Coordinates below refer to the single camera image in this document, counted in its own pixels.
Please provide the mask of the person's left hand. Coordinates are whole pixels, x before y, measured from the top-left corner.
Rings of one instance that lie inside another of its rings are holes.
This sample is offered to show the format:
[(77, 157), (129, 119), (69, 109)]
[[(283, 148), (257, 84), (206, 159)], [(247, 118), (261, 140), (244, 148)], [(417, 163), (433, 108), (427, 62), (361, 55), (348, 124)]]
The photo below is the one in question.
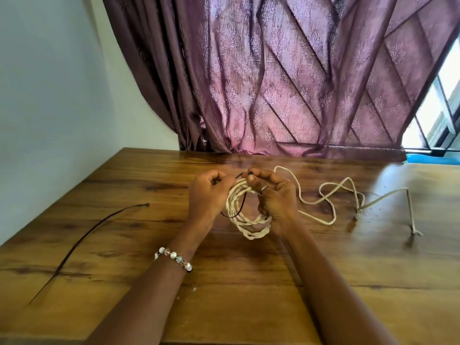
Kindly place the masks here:
[(229, 192), (215, 189), (215, 179), (226, 176), (221, 170), (209, 170), (198, 174), (189, 186), (187, 223), (210, 231), (216, 217), (224, 209)]

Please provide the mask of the person's right hand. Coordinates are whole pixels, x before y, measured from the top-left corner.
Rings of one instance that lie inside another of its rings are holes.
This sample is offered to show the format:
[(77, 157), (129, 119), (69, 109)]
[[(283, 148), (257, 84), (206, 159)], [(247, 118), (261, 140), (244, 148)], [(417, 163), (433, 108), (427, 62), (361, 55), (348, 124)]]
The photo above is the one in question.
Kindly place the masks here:
[(281, 238), (288, 237), (299, 223), (295, 185), (266, 169), (249, 168), (246, 179), (248, 174), (254, 174), (267, 182), (268, 188), (258, 193), (258, 210), (271, 217), (271, 231)]

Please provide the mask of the person's left forearm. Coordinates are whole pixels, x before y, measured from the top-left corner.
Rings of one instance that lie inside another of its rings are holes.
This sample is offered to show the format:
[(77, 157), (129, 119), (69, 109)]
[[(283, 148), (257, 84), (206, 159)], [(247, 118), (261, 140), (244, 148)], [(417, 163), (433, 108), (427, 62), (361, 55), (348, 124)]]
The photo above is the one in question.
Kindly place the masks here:
[(189, 218), (162, 253), (107, 314), (84, 345), (158, 345), (168, 314), (186, 275), (171, 258), (191, 259), (209, 233), (212, 221)]

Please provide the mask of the person's right forearm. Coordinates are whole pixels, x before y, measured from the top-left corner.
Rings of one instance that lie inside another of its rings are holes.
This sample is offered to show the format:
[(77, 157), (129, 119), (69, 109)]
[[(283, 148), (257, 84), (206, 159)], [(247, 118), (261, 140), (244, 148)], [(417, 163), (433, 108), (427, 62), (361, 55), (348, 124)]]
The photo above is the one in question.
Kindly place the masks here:
[(294, 262), (327, 345), (398, 345), (299, 220), (278, 220), (276, 233)]

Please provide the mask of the purple patterned curtain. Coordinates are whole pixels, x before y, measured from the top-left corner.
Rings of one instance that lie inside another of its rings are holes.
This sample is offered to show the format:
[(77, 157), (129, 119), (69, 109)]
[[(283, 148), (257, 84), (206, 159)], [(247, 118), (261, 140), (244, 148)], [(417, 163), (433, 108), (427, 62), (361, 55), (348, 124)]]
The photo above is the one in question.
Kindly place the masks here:
[(102, 0), (181, 150), (401, 162), (460, 0)]

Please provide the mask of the blue plastic object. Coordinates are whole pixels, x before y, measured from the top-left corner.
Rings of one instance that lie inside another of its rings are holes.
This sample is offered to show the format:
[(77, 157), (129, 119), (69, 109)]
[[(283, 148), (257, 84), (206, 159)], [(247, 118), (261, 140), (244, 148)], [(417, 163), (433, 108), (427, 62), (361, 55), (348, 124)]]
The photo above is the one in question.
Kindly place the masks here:
[(407, 163), (460, 166), (460, 160), (452, 157), (438, 157), (422, 154), (406, 154)]

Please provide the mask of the window with metal grille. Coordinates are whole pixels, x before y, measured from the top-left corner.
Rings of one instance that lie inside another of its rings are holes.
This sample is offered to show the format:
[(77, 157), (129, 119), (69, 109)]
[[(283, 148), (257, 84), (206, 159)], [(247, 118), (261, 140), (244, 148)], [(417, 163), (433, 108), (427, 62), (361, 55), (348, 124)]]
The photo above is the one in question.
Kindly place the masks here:
[(460, 160), (460, 32), (442, 52), (402, 138), (406, 154)]

